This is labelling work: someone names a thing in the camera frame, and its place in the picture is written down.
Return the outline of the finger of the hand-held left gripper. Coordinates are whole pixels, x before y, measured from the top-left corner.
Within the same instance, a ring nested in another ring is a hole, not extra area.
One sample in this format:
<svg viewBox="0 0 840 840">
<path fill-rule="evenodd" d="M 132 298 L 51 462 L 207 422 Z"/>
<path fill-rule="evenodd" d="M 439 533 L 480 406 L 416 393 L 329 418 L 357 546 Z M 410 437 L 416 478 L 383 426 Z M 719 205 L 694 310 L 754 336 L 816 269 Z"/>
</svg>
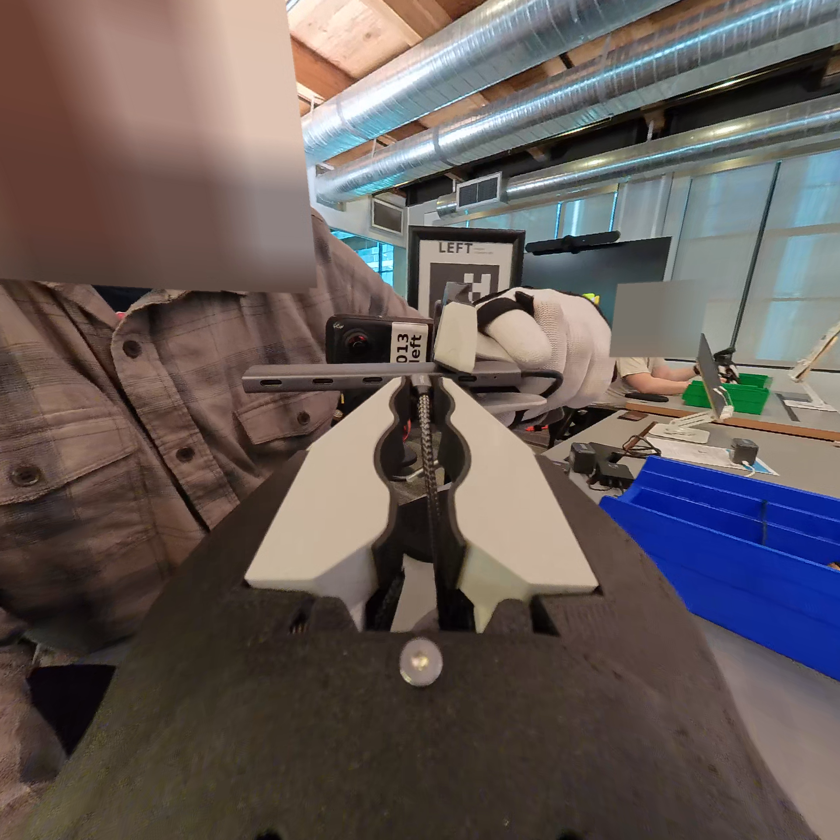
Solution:
<svg viewBox="0 0 840 840">
<path fill-rule="evenodd" d="M 434 362 L 457 374 L 471 375 L 476 366 L 477 309 L 462 302 L 445 304 L 437 321 Z"/>
</svg>

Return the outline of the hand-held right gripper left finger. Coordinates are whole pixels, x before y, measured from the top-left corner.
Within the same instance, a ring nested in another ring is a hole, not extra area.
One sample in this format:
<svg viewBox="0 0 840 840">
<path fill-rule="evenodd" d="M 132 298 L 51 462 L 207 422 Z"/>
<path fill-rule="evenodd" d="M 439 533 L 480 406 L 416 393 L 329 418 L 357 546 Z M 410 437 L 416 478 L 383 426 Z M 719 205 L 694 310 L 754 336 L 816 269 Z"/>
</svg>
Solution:
<svg viewBox="0 0 840 840">
<path fill-rule="evenodd" d="M 373 544 L 392 512 L 375 452 L 396 427 L 392 404 L 403 384 L 384 384 L 308 448 L 248 567 L 251 587 L 339 598 L 362 628 L 379 588 Z"/>
</svg>

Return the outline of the small black device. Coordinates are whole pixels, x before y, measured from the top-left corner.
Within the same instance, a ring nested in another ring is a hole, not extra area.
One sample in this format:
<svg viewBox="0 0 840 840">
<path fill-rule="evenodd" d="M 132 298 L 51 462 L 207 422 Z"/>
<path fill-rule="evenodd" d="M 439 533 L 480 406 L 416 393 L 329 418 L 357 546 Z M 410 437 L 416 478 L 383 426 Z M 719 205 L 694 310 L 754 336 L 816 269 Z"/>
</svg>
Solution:
<svg viewBox="0 0 840 840">
<path fill-rule="evenodd" d="M 595 491 L 624 492 L 635 482 L 634 473 L 624 464 L 630 458 L 625 448 L 597 443 L 573 443 L 568 463 L 570 473 L 585 478 L 588 487 Z"/>
</svg>

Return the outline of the grey braided cable silver plug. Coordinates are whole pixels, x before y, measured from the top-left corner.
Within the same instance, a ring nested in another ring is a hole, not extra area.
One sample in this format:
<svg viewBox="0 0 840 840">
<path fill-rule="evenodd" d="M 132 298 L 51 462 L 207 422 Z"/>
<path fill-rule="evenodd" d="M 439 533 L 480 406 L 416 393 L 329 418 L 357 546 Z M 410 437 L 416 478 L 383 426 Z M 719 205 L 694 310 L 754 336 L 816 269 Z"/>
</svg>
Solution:
<svg viewBox="0 0 840 840">
<path fill-rule="evenodd" d="M 434 567 L 434 582 L 436 593 L 436 614 L 437 628 L 444 629 L 444 597 L 442 585 L 439 583 L 438 566 L 440 563 L 439 551 L 439 505 L 438 505 L 438 483 L 436 479 L 436 467 L 434 459 L 434 444 L 432 433 L 432 406 L 431 391 L 432 382 L 425 374 L 412 374 L 410 377 L 413 392 L 416 394 L 417 416 L 419 423 L 421 458 L 423 479 L 427 500 L 427 527 L 429 548 L 432 555 Z"/>
</svg>

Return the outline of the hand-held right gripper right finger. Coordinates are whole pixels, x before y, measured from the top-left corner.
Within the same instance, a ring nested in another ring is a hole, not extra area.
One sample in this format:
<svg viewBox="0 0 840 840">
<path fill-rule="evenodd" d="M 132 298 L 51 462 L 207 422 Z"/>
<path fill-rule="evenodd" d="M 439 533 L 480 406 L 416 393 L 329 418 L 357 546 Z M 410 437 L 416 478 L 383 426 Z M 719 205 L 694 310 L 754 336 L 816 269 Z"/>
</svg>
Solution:
<svg viewBox="0 0 840 840">
<path fill-rule="evenodd" d="M 440 384 L 435 400 L 444 409 L 438 453 L 453 480 L 449 517 L 463 548 L 454 584 L 475 627 L 507 600 L 595 593 L 599 582 L 544 470 L 551 462 L 457 384 Z"/>
</svg>

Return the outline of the person's left hand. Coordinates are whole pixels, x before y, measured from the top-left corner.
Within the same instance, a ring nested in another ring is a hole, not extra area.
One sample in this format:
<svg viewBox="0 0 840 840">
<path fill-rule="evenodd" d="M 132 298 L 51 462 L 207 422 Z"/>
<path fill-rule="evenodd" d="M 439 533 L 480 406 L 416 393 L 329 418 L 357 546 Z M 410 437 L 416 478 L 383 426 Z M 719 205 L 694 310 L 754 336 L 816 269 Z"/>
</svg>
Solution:
<svg viewBox="0 0 840 840">
<path fill-rule="evenodd" d="M 510 360 L 521 371 L 553 371 L 562 383 L 542 409 L 502 414 L 515 427 L 561 408 L 600 403 L 613 381 L 612 330 L 588 298 L 552 289 L 512 288 L 476 302 L 476 355 Z"/>
</svg>

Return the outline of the white paper sheet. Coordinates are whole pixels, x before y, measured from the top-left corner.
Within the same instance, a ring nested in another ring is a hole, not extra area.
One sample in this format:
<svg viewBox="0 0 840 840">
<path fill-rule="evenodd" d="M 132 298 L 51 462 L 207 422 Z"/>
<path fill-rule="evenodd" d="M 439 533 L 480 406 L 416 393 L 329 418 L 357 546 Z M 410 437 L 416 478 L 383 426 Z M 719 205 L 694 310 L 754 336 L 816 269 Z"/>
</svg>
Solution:
<svg viewBox="0 0 840 840">
<path fill-rule="evenodd" d="M 779 473 L 768 467 L 760 458 L 751 465 L 732 459 L 729 449 L 712 447 L 707 444 L 692 444 L 666 437 L 648 435 L 646 440 L 658 451 L 660 456 L 697 466 L 735 469 L 760 476 L 778 476 Z"/>
</svg>

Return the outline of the silver ceiling duct pipes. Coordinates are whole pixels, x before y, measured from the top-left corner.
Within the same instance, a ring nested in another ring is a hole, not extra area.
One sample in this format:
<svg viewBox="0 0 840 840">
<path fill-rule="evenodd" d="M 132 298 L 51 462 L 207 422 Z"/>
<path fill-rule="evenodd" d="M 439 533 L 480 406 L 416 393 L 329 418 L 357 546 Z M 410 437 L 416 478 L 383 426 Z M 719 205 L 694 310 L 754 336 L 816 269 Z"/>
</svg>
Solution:
<svg viewBox="0 0 840 840">
<path fill-rule="evenodd" d="M 318 175 L 321 204 L 379 193 L 838 44 L 838 1 L 720 3 L 492 102 L 464 118 Z"/>
</svg>

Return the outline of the green box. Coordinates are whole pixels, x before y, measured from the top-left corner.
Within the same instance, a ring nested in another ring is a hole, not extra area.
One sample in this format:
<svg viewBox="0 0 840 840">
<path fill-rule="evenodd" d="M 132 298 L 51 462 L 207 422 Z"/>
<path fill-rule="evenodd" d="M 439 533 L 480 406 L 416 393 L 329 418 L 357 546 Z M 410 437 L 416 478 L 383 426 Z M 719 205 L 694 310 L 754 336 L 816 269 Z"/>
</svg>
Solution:
<svg viewBox="0 0 840 840">
<path fill-rule="evenodd" d="M 766 374 L 740 374 L 738 382 L 724 382 L 722 390 L 728 394 L 733 412 L 759 416 L 770 397 L 773 378 Z M 706 387 L 702 380 L 688 384 L 682 395 L 686 406 L 711 408 Z"/>
</svg>

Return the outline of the black framed marker sign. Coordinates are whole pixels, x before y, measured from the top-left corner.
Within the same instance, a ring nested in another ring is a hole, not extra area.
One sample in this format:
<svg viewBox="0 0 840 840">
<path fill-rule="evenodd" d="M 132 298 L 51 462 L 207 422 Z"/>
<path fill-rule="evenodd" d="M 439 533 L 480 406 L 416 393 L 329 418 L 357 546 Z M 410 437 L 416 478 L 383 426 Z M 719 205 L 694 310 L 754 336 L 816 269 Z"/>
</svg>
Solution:
<svg viewBox="0 0 840 840">
<path fill-rule="evenodd" d="M 431 318 L 449 282 L 466 285 L 468 302 L 519 287 L 525 244 L 520 229 L 409 227 L 409 306 Z"/>
</svg>

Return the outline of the black monitor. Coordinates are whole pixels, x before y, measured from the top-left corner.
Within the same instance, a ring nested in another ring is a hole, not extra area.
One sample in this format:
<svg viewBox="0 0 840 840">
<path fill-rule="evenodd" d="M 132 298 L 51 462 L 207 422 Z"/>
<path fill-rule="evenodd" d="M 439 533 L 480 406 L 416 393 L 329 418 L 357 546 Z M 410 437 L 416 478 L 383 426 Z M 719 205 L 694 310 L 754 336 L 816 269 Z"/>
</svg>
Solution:
<svg viewBox="0 0 840 840">
<path fill-rule="evenodd" d="M 594 296 L 612 322 L 617 287 L 662 281 L 670 244 L 671 237 L 623 241 L 617 231 L 527 243 L 521 285 Z"/>
</svg>

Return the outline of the grey usb hub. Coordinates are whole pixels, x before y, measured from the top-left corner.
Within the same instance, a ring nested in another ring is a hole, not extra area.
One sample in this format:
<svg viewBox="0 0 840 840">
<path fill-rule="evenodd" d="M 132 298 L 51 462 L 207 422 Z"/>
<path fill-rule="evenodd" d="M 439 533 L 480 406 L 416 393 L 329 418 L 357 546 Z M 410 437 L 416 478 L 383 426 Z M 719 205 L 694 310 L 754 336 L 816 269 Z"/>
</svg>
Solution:
<svg viewBox="0 0 840 840">
<path fill-rule="evenodd" d="M 529 413 L 548 413 L 548 400 L 564 381 L 551 370 L 525 370 L 504 360 L 480 360 L 471 372 L 452 371 L 436 363 L 278 364 L 255 365 L 241 378 L 246 393 L 372 392 L 402 377 L 449 379 L 471 392 L 488 413 L 505 425 Z"/>
</svg>

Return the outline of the blue plastic bin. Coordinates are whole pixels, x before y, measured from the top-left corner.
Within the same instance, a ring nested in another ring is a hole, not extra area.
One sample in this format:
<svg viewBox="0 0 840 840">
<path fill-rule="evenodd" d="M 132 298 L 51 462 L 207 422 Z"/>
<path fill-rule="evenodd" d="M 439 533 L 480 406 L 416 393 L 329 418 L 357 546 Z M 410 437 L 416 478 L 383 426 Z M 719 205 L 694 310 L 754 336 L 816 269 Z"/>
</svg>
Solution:
<svg viewBox="0 0 840 840">
<path fill-rule="evenodd" d="M 653 456 L 600 507 L 689 612 L 839 679 L 839 500 Z"/>
</svg>

